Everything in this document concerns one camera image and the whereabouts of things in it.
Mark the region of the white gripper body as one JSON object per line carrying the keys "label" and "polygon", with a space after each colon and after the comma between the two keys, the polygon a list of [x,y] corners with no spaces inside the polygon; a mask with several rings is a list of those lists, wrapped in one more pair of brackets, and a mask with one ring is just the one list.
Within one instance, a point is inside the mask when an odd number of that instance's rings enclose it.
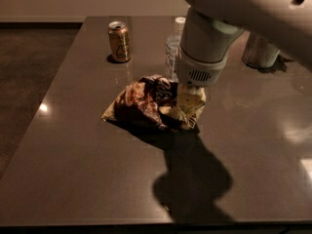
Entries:
{"label": "white gripper body", "polygon": [[219,78],[227,62],[201,62],[190,57],[181,47],[175,55],[175,72],[178,82],[195,87],[209,87]]}

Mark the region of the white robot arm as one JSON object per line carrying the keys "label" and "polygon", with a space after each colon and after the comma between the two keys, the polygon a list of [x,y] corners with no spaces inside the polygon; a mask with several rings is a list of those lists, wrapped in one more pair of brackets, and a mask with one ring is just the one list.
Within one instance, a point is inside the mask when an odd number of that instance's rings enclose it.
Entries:
{"label": "white robot arm", "polygon": [[245,30],[312,67],[312,0],[185,1],[189,9],[175,58],[183,113],[202,106],[203,89],[216,82],[231,44]]}

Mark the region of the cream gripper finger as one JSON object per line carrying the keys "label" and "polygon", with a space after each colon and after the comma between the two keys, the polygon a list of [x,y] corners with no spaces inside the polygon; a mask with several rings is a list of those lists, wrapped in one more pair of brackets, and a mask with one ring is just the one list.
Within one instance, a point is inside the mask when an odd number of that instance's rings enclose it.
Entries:
{"label": "cream gripper finger", "polygon": [[206,104],[203,88],[177,84],[176,118],[179,121],[197,121]]}

